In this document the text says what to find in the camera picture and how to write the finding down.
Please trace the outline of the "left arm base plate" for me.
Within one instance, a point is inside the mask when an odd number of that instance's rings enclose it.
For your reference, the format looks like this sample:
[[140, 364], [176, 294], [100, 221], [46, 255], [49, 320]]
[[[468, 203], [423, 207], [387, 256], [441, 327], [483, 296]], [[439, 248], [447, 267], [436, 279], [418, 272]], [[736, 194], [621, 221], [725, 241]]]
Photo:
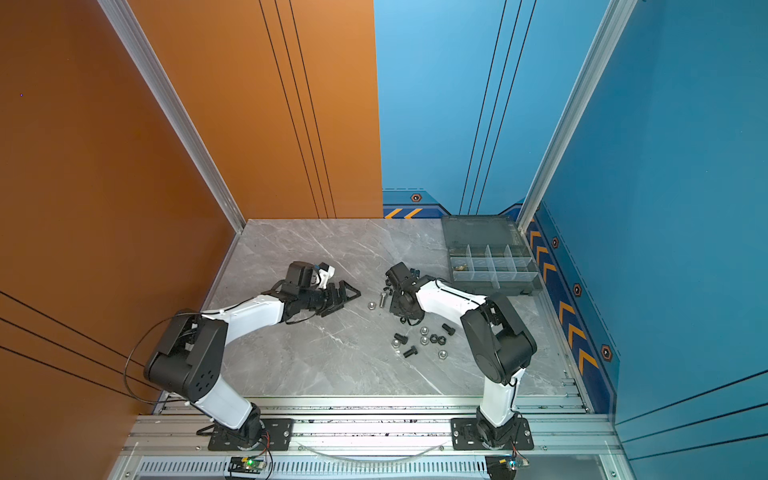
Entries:
[[261, 418], [247, 421], [240, 429], [233, 430], [217, 422], [200, 429], [209, 433], [210, 451], [284, 452], [289, 449], [293, 436], [294, 420], [291, 418]]

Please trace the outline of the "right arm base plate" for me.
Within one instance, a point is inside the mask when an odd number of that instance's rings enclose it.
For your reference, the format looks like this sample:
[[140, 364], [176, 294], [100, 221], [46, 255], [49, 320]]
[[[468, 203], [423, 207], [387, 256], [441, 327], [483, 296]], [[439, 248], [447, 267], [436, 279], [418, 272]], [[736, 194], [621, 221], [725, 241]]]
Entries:
[[454, 450], [516, 450], [535, 448], [532, 430], [525, 417], [513, 416], [496, 427], [483, 418], [452, 418], [451, 440]]

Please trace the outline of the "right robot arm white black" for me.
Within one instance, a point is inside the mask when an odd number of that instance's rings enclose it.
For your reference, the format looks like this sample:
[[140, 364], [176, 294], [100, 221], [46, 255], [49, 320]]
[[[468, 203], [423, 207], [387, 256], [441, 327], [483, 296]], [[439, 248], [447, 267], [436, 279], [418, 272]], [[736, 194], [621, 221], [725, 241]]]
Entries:
[[390, 311], [407, 320], [435, 314], [460, 327], [485, 376], [475, 419], [456, 423], [454, 448], [530, 451], [528, 420], [516, 408], [518, 389], [538, 346], [507, 296], [458, 290], [432, 276], [419, 276], [400, 262], [386, 272], [393, 291]]

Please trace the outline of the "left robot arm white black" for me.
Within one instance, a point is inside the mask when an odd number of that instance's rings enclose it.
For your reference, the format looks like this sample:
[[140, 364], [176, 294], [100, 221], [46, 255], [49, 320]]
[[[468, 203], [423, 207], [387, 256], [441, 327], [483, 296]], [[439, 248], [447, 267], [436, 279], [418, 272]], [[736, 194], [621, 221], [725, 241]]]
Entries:
[[303, 310], [325, 317], [361, 292], [345, 281], [326, 287], [294, 285], [285, 280], [251, 299], [224, 309], [180, 311], [169, 320], [144, 369], [144, 377], [175, 393], [212, 419], [213, 431], [229, 437], [240, 450], [255, 448], [266, 433], [260, 408], [222, 377], [226, 347], [262, 328], [291, 325]]

